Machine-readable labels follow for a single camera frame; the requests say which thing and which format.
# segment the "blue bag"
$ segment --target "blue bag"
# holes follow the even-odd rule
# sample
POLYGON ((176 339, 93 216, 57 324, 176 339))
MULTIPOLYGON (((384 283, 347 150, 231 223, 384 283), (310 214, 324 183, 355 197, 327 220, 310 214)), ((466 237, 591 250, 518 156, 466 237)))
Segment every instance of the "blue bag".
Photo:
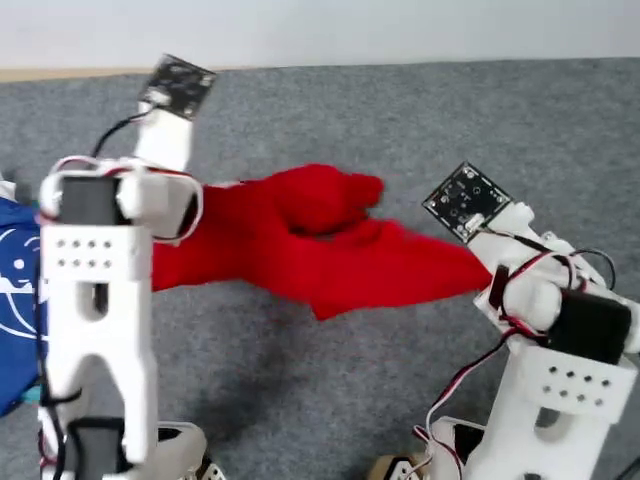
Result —
MULTIPOLYGON (((38 378, 33 295, 40 228, 35 214, 34 208, 0 198, 0 416, 38 378)), ((45 305, 41 312, 46 316, 45 305)))

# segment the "black circuit board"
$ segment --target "black circuit board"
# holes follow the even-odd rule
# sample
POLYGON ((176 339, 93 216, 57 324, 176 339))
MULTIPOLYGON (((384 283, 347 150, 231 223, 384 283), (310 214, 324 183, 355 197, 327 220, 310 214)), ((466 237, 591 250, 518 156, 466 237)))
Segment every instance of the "black circuit board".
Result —
POLYGON ((165 55, 140 92, 139 100, 193 120, 215 79, 216 74, 209 70, 165 55))
POLYGON ((464 243, 493 220, 511 197, 468 162, 460 165, 422 202, 447 230, 464 243))

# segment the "gray carpet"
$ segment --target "gray carpet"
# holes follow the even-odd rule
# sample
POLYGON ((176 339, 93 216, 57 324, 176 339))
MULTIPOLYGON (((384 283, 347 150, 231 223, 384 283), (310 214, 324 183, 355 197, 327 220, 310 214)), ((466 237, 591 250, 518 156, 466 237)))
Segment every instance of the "gray carpet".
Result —
MULTIPOLYGON (((191 170, 205 181, 306 162, 378 174, 377 214, 449 238, 421 200, 462 160, 537 213, 536 228, 607 250, 619 292, 640 298, 640 61, 293 68, 220 75, 197 122, 191 170)), ((142 77, 0 86, 0 162, 37 184, 130 114, 142 77)), ((107 147, 130 152, 133 131, 107 147)), ((411 426, 462 364, 497 338, 472 298, 362 311, 328 323, 250 286, 156 296, 164 419, 202 426, 230 480, 362 479, 377 456, 415 449, 411 426)), ((484 422, 504 355, 443 413, 484 422)), ((108 382, 96 403, 120 405, 108 382)), ((640 453, 640 389, 595 478, 640 453)), ((36 477, 35 411, 0 420, 0 475, 36 477)))

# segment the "red cloth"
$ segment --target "red cloth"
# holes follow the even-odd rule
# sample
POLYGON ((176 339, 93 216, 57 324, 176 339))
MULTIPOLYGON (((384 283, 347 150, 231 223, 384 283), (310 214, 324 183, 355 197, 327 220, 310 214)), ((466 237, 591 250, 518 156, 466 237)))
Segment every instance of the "red cloth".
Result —
POLYGON ((464 247, 369 218, 384 185, 307 165, 229 188, 205 186, 191 237, 154 247, 153 288, 243 279, 311 304, 318 319, 429 302, 485 288, 464 247))

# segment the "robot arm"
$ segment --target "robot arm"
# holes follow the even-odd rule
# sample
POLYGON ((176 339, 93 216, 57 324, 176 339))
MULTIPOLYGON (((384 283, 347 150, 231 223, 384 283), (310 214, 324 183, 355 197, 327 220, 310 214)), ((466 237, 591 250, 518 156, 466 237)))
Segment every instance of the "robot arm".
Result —
POLYGON ((607 286, 586 250, 536 234, 533 211, 470 164, 424 206, 493 274, 476 306, 500 332, 515 326, 540 338, 508 339, 486 427, 443 418, 431 430, 427 422, 429 478, 587 480, 635 383, 637 369, 625 354, 640 351, 640 306, 607 286), (545 412, 557 418, 542 428, 545 412), (474 447, 462 455, 458 437, 469 432, 474 447))
POLYGON ((202 187, 182 170, 191 121, 213 78, 166 57, 141 94, 137 156, 68 157, 42 184, 49 301, 39 418, 45 456, 56 457, 42 470, 46 480, 224 478, 203 461, 199 428, 158 423, 151 342, 152 245, 186 238, 202 213, 202 187), (87 415, 93 356, 105 361, 124 418, 87 415))

